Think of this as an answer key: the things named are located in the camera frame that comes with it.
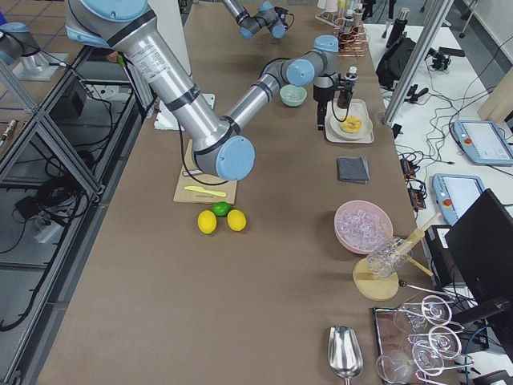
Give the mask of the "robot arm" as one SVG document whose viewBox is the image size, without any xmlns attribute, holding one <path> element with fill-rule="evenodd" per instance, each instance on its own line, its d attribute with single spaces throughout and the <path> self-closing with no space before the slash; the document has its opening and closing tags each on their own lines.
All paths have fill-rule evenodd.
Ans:
<svg viewBox="0 0 513 385">
<path fill-rule="evenodd" d="M 221 117 L 158 30 L 158 17 L 146 1 L 67 1 L 69 39 L 124 54 L 192 139 L 192 160 L 204 173 L 241 180 L 252 170 L 256 153 L 240 134 L 286 84 L 314 85 L 331 98 L 337 83 L 338 40 L 315 38 L 313 49 L 297 59 L 274 61 L 241 99 Z"/>
<path fill-rule="evenodd" d="M 236 21 L 241 36 L 248 40 L 260 30 L 267 28 L 275 39 L 282 39 L 290 25 L 286 22 L 288 15 L 285 8 L 274 6 L 270 1 L 263 1 L 254 15 L 237 0 L 223 0 L 222 3 Z"/>
</svg>

